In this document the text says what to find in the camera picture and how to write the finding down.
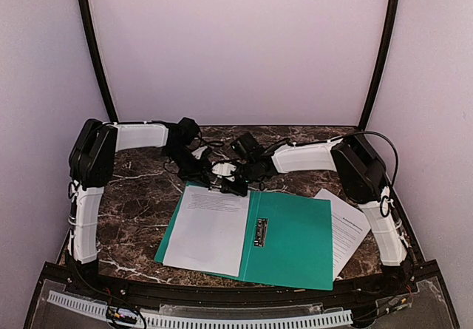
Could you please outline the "white paper sheet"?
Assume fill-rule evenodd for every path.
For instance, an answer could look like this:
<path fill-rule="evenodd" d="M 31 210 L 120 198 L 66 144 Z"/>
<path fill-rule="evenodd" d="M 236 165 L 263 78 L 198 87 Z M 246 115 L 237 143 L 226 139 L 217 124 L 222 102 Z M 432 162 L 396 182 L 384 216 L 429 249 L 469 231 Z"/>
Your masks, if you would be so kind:
<path fill-rule="evenodd" d="M 250 197 L 186 186 L 162 264 L 237 277 Z"/>

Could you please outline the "green plastic folder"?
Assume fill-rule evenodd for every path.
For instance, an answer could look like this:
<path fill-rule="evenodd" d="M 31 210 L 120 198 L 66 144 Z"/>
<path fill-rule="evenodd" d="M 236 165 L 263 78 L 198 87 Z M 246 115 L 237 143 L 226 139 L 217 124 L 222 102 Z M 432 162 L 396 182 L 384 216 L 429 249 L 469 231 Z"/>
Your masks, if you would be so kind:
<path fill-rule="evenodd" d="M 154 257 L 160 264 L 182 196 Z M 247 196 L 250 197 L 250 208 L 239 275 L 202 273 L 263 285 L 332 290 L 330 201 L 261 191 L 251 191 Z M 253 245 L 258 218 L 268 219 L 266 242 L 262 248 Z"/>

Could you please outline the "printed paper sheet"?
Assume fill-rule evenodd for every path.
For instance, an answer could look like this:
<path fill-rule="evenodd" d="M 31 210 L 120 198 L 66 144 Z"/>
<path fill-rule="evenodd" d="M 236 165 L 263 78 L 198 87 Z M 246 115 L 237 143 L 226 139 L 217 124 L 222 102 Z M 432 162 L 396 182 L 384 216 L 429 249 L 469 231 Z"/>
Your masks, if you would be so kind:
<path fill-rule="evenodd" d="M 333 229 L 333 279 L 336 279 L 371 227 L 360 210 L 330 191 L 321 189 L 315 198 L 330 201 Z"/>

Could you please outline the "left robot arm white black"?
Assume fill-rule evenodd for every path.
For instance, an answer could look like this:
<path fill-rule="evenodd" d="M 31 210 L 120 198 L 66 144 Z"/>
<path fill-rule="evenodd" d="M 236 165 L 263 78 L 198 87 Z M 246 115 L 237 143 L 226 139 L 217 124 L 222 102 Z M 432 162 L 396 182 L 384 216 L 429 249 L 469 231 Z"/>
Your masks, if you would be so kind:
<path fill-rule="evenodd" d="M 209 186 L 208 150 L 198 153 L 189 148 L 199 136 L 200 127 L 190 118 L 178 123 L 86 121 L 69 156 L 72 208 L 68 252 L 76 263 L 85 265 L 97 259 L 98 211 L 104 188 L 112 179 L 115 154 L 158 148 L 177 165 L 181 180 Z"/>

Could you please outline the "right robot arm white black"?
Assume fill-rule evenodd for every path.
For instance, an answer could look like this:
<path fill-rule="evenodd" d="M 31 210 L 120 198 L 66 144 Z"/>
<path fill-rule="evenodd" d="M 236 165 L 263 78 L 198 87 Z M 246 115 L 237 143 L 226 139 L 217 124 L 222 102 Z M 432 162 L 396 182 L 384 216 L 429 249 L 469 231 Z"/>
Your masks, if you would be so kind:
<path fill-rule="evenodd" d="M 228 182 L 230 192 L 247 188 L 278 174 L 302 171 L 332 171 L 338 174 L 345 196 L 356 203 L 371 227 L 385 267 L 397 267 L 406 259 L 392 215 L 392 182 L 386 175 L 386 164 L 366 139 L 368 132 L 311 143 L 288 139 L 264 147 L 252 134 L 246 133 L 231 147 L 238 158 L 216 162 L 212 173 Z"/>

